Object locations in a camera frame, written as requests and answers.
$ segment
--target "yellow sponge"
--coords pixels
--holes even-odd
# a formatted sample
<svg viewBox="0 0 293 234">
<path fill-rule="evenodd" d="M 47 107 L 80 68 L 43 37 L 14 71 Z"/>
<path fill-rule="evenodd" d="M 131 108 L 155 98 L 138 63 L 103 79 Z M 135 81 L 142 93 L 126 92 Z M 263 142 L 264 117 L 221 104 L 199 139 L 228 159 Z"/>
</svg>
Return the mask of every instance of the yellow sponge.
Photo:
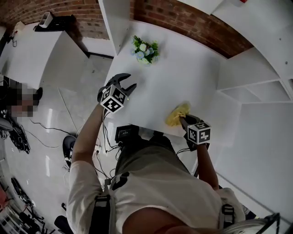
<svg viewBox="0 0 293 234">
<path fill-rule="evenodd" d="M 183 103 L 178 106 L 172 113 L 167 117 L 165 123 L 170 127 L 175 127 L 181 125 L 179 117 L 186 117 L 190 111 L 190 106 L 188 103 Z"/>
</svg>

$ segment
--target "desk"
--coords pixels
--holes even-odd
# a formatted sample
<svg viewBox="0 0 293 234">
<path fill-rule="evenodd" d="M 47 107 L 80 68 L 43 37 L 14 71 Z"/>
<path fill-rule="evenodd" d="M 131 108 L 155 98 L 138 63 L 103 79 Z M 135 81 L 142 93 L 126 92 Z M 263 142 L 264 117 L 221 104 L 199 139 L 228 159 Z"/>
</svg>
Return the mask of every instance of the desk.
<svg viewBox="0 0 293 234">
<path fill-rule="evenodd" d="M 116 74 L 129 73 L 131 77 L 121 86 L 137 83 L 137 88 L 125 107 L 111 117 L 121 124 L 182 137 L 182 127 L 171 128 L 164 121 L 177 105 L 189 101 L 190 114 L 211 124 L 211 143 L 230 146 L 241 105 L 216 91 L 220 63 L 225 58 L 190 38 L 155 25 L 132 21 L 128 31 L 105 83 Z M 148 42 L 158 40 L 160 59 L 156 64 L 145 67 L 131 56 L 133 35 Z"/>
<path fill-rule="evenodd" d="M 66 32 L 35 32 L 29 24 L 6 44 L 0 72 L 8 78 L 38 89 L 42 82 L 76 89 L 87 60 Z"/>
</svg>

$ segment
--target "white tile floor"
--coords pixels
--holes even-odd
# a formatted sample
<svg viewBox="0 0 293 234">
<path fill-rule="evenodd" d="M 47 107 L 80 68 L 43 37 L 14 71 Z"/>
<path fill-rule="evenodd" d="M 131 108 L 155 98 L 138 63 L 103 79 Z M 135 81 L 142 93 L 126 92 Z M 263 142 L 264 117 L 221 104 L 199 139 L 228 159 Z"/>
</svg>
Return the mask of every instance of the white tile floor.
<svg viewBox="0 0 293 234">
<path fill-rule="evenodd" d="M 43 87 L 43 97 L 38 111 L 34 113 L 31 120 L 40 122 L 47 128 L 60 128 L 67 132 L 76 133 L 76 129 L 79 130 L 83 126 L 97 104 L 97 92 L 104 85 L 111 62 L 112 60 L 108 58 L 91 56 L 81 79 L 82 84 L 79 91 L 74 92 L 60 88 L 73 122 L 58 89 L 50 86 Z M 36 211 L 44 216 L 48 228 L 53 229 L 57 216 L 65 215 L 61 204 L 66 203 L 68 196 L 68 173 L 63 168 L 64 157 L 61 147 L 67 134 L 56 130 L 46 130 L 39 124 L 33 124 L 28 117 L 19 118 L 18 122 L 23 125 L 25 130 L 32 133 L 48 147 L 42 145 L 29 132 L 26 132 L 26 134 L 31 147 L 30 154 L 19 152 L 9 138 L 5 140 L 6 162 L 2 164 L 5 179 L 12 188 L 10 179 L 12 176 L 17 178 L 24 191 L 35 202 Z M 105 124 L 106 126 L 113 126 L 113 128 L 108 128 L 108 131 L 110 142 L 114 145 L 114 135 L 116 127 L 120 126 L 119 121 L 106 118 Z M 143 138 L 150 138 L 152 132 L 142 130 L 141 135 Z M 183 138 L 168 137 L 175 151 L 187 147 Z M 103 148 L 102 131 L 100 131 L 99 139 Z M 116 153 L 117 150 L 115 149 L 108 154 L 99 155 L 102 168 L 107 175 L 116 166 Z M 185 152 L 179 156 L 185 166 L 192 170 L 195 164 L 195 153 Z M 99 168 L 98 161 L 95 159 L 94 162 L 96 167 Z M 104 178 L 100 173 L 98 175 L 101 180 Z M 16 199 L 16 201 L 22 208 L 23 203 L 19 199 Z"/>
</svg>

